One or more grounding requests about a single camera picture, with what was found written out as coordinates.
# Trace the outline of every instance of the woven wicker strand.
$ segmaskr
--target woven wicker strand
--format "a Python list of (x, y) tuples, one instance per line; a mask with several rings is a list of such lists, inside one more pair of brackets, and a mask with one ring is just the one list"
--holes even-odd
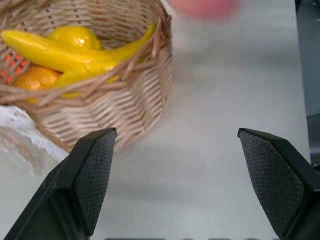
[[(54, 28), (80, 25), (96, 33), (107, 49), (139, 39), (157, 23), (154, 35), (130, 59), (104, 75), (57, 89), (28, 91), (12, 85), (17, 69), (30, 63), (0, 39), (0, 104), (16, 105), (57, 146), (70, 151), (89, 132), (116, 127), (119, 150), (142, 139), (168, 105), (172, 84), (171, 16), (161, 0), (2, 0), (0, 31), (18, 29), (46, 36)], [(109, 78), (118, 76), (113, 83)], [(66, 93), (82, 93), (63, 98)], [(38, 99), (28, 103), (26, 99)]]

